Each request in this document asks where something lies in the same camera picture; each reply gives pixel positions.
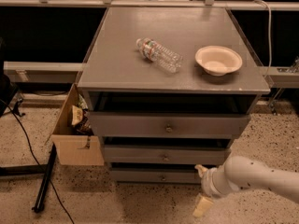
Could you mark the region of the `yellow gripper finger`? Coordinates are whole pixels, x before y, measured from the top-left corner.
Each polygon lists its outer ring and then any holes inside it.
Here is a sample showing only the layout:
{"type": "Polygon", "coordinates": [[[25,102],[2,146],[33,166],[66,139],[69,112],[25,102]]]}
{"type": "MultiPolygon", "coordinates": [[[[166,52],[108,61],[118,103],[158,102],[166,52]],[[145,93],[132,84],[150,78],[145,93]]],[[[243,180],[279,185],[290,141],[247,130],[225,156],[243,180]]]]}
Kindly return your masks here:
{"type": "Polygon", "coordinates": [[[200,177],[203,177],[205,172],[207,171],[207,168],[201,164],[196,164],[195,169],[197,170],[200,177]]]}
{"type": "Polygon", "coordinates": [[[196,198],[195,208],[192,215],[202,217],[213,205],[213,200],[205,195],[199,194],[196,198]]]}

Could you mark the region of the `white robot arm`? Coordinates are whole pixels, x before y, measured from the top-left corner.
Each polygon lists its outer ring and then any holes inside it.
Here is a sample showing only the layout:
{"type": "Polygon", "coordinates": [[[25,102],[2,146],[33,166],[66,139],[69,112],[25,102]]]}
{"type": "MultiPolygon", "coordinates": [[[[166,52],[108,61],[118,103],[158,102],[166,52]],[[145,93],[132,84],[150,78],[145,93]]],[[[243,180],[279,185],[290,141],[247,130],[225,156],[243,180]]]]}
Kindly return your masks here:
{"type": "Polygon", "coordinates": [[[233,156],[218,168],[196,164],[202,191],[193,215],[202,217],[215,200],[231,193],[265,189],[299,203],[299,174],[268,167],[265,163],[243,156],[233,156]]]}

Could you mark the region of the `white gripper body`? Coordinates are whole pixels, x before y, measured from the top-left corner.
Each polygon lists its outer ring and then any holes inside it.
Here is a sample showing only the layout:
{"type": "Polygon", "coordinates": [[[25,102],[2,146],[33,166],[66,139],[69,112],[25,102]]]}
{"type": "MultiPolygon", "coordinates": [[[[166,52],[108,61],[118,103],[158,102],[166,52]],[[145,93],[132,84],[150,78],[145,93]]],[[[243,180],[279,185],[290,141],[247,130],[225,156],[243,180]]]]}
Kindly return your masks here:
{"type": "Polygon", "coordinates": [[[222,166],[204,171],[201,187],[205,195],[211,198],[222,198],[231,192],[222,166]]]}

